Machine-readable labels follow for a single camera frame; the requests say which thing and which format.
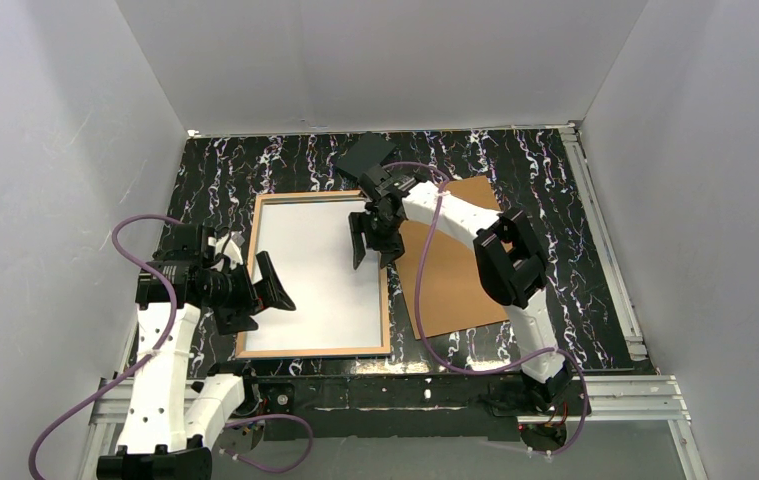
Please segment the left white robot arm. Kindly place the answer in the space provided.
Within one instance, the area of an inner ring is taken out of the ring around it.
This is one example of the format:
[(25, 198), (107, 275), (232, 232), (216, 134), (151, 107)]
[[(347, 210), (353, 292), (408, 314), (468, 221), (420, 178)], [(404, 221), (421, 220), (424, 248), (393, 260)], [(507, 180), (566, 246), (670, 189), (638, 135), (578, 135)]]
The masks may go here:
[(236, 232), (181, 224), (138, 274), (138, 354), (124, 427), (116, 451), (99, 458), (99, 479), (208, 479), (211, 447), (248, 390), (236, 369), (216, 367), (192, 404), (185, 403), (191, 341), (209, 310), (222, 335), (254, 331), (268, 308), (292, 311), (266, 252), (253, 276)]

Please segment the colour photo print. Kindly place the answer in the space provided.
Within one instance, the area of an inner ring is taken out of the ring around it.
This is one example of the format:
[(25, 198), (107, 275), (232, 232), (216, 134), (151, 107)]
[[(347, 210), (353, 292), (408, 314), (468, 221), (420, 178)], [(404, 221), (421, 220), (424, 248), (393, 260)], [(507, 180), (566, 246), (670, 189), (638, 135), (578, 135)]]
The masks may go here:
[(268, 309), (237, 337), (245, 359), (386, 356), (391, 351), (388, 281), (375, 253), (353, 267), (348, 217), (355, 191), (263, 194), (249, 254), (269, 253), (293, 311)]

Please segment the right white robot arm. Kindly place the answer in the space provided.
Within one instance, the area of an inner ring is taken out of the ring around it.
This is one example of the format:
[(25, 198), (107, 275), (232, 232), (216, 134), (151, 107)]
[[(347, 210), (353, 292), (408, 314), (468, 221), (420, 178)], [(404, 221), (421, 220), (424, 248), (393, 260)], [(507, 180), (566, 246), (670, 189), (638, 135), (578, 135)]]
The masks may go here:
[(476, 206), (419, 173), (395, 174), (382, 165), (367, 168), (357, 185), (366, 204), (348, 217), (353, 266), (369, 250), (378, 253), (381, 267), (401, 258), (400, 227), (406, 221), (428, 226), (429, 237), (440, 231), (467, 247), (484, 292), (511, 322), (521, 353), (514, 366), (532, 402), (539, 409), (559, 404), (571, 373), (547, 310), (549, 262), (526, 214)]

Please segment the brown cardboard backing board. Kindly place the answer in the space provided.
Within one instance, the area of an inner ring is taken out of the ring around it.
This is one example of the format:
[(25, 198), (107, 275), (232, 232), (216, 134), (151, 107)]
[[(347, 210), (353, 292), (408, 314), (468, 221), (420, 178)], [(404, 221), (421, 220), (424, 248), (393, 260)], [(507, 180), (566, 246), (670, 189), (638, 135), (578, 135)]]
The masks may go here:
[[(482, 177), (455, 181), (448, 191), (496, 210), (493, 193)], [(414, 221), (400, 227), (406, 252), (396, 267), (415, 335), (433, 337), (509, 321), (503, 307), (484, 292), (473, 252), (440, 231), (429, 237), (428, 230)]]

